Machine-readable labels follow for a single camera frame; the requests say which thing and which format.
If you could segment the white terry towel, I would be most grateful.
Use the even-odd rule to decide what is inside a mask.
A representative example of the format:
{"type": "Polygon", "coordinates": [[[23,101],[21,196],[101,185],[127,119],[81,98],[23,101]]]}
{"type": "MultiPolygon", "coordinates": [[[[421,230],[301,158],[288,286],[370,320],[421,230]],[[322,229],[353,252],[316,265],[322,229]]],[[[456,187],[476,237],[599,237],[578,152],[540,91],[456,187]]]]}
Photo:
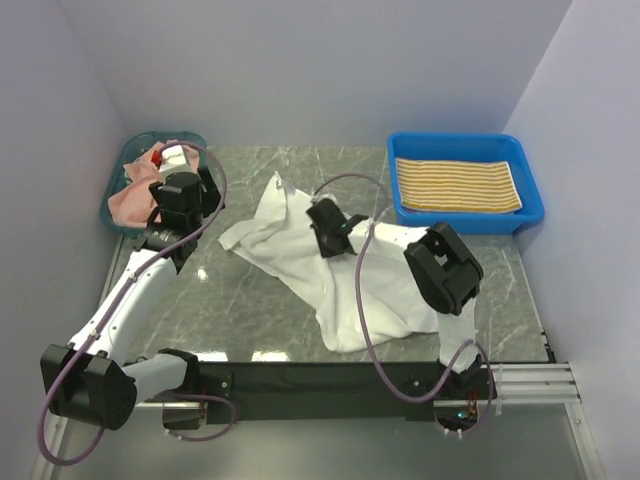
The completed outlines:
{"type": "Polygon", "coordinates": [[[436,313],[409,292],[400,268],[380,266],[370,253],[361,281],[364,315],[358,315],[355,257],[321,257],[306,214],[311,203],[309,194],[273,174],[254,216],[234,224],[219,242],[310,305],[330,351],[351,353],[413,333],[438,335],[436,313]]]}

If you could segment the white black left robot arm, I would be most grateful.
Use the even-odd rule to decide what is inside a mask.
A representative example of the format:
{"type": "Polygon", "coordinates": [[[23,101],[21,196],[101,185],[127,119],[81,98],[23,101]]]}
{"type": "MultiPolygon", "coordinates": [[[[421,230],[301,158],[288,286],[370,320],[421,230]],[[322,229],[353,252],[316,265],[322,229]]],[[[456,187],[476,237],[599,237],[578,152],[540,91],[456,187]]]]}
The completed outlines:
{"type": "Polygon", "coordinates": [[[51,345],[41,357],[45,413],[115,431],[141,402],[165,392],[188,402],[200,392],[192,353],[167,348],[139,363],[125,360],[142,321],[223,209],[226,183],[201,163],[149,191],[156,206],[114,289],[66,345],[51,345]]]}

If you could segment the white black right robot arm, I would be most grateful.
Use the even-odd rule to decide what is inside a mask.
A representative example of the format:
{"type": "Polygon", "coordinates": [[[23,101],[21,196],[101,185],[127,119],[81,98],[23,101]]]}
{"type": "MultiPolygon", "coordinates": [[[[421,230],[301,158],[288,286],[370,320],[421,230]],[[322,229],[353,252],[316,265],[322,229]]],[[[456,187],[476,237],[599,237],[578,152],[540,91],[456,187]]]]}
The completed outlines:
{"type": "Polygon", "coordinates": [[[356,308],[364,315],[361,281],[365,255],[380,266],[398,266],[409,292],[436,313],[443,393],[462,399],[475,387],[471,369],[480,347],[475,342],[475,299],[484,270],[458,233],[446,222],[430,227],[402,227],[375,218],[344,214],[334,200],[320,197],[306,210],[320,255],[355,257],[356,308]]]}

